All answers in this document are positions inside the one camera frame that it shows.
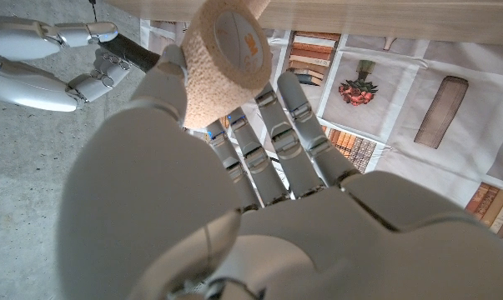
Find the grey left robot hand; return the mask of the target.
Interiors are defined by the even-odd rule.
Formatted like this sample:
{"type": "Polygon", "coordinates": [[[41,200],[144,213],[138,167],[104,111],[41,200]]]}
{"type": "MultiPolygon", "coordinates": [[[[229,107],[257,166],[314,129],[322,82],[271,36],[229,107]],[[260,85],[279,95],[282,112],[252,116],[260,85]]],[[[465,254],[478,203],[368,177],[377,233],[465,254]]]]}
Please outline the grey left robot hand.
{"type": "Polygon", "coordinates": [[[184,55],[163,51],[63,190],[68,299],[503,299],[503,241],[454,203],[346,162],[330,187],[241,212],[229,174],[181,127],[184,55]]]}

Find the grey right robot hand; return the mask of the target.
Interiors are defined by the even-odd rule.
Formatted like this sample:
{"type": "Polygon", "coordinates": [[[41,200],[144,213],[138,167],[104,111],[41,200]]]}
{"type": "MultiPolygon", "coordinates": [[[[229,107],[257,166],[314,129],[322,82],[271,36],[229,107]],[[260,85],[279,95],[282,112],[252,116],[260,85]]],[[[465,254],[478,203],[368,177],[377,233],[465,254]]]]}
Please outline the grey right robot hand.
{"type": "Polygon", "coordinates": [[[0,101],[56,112],[72,112],[111,91],[130,64],[98,49],[94,70],[64,82],[50,72],[26,64],[65,48],[115,41],[112,22],[60,23],[0,16],[0,101]]]}

